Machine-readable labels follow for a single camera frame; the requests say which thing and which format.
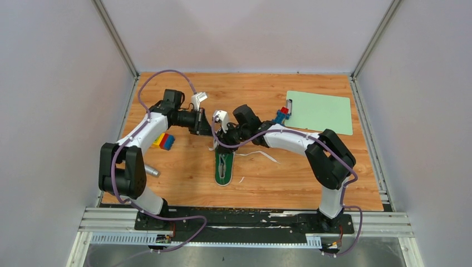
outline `gray wall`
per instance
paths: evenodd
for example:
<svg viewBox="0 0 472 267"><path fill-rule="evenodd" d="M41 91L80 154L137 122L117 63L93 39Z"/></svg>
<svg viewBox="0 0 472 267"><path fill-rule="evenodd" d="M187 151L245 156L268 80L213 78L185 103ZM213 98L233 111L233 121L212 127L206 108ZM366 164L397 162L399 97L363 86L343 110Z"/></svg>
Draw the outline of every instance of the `gray wall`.
<svg viewBox="0 0 472 267"><path fill-rule="evenodd" d="M469 0L405 0L359 78L427 267L472 261L471 10Z"/></svg>
<svg viewBox="0 0 472 267"><path fill-rule="evenodd" d="M351 72L390 0L104 0L140 71Z"/></svg>
<svg viewBox="0 0 472 267"><path fill-rule="evenodd" d="M64 266L132 77L91 1L1 1L0 36L0 265Z"/></svg>

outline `wooden table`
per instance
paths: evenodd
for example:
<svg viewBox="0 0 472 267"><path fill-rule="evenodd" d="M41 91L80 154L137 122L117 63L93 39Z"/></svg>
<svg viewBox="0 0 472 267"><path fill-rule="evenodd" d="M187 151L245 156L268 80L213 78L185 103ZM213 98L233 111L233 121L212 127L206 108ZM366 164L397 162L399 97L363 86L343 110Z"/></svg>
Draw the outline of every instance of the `wooden table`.
<svg viewBox="0 0 472 267"><path fill-rule="evenodd" d="M138 88L150 75L152 73L141 75ZM247 73L189 73L188 76L197 91L208 94L202 107L206 109L209 121L213 111L226 110L230 121L236 122L232 112L242 104L251 107L261 121L271 120L284 106L289 90L349 97L353 135L340 135L340 138L357 160L355 171L359 180L347 189L345 203L364 210L383 210L347 76ZM183 107L187 107L191 89L186 80L175 73L155 77L143 90L142 99L151 106L162 99L166 88L183 91L186 95ZM142 120L144 114L135 96L124 135ZM304 156L247 144L238 153L262 150L281 164L261 154L235 156L233 180L223 187L214 180L215 156L214 151L208 150L212 146L211 137L194 136L180 127L171 127L167 132L175 136L172 149L150 148L144 161L161 171L157 178L148 175L147 184L169 205L284 209L316 209L319 206L321 186ZM102 202L115 203L117 200L107 193Z"/></svg>

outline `white backdrop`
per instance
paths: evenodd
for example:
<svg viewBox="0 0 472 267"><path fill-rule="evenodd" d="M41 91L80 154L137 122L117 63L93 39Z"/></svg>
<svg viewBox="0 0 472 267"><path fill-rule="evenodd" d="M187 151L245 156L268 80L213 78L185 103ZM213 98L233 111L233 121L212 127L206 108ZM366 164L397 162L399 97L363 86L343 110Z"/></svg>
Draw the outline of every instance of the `white backdrop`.
<svg viewBox="0 0 472 267"><path fill-rule="evenodd" d="M427 267L471 266L472 2L403 1L359 81Z"/></svg>
<svg viewBox="0 0 472 267"><path fill-rule="evenodd" d="M139 71L352 72L390 0L104 0Z"/></svg>
<svg viewBox="0 0 472 267"><path fill-rule="evenodd" d="M0 62L0 265L65 266L133 79L91 1L0 1Z"/></svg>

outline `gray floor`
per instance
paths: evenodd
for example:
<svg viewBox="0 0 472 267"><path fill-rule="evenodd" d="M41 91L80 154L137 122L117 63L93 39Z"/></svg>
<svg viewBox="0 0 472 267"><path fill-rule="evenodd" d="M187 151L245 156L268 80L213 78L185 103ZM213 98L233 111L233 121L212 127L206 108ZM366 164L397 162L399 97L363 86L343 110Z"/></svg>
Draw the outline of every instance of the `gray floor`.
<svg viewBox="0 0 472 267"><path fill-rule="evenodd" d="M343 239L344 249L349 239ZM136 245L93 245L89 251L90 265L109 267L129 256L147 250ZM342 257L332 259L311 249L251 249L184 247L158 254L146 254L123 263L131 266L406 266L397 238L361 238L355 249Z"/></svg>

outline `light green mat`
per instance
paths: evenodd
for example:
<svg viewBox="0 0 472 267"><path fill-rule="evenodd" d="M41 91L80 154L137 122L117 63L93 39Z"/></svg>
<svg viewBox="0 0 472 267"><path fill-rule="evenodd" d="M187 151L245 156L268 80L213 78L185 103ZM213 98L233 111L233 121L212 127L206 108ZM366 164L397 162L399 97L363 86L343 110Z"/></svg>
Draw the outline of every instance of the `light green mat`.
<svg viewBox="0 0 472 267"><path fill-rule="evenodd" d="M292 100L292 115L285 120L287 127L352 135L351 101L348 97L287 91Z"/></svg>

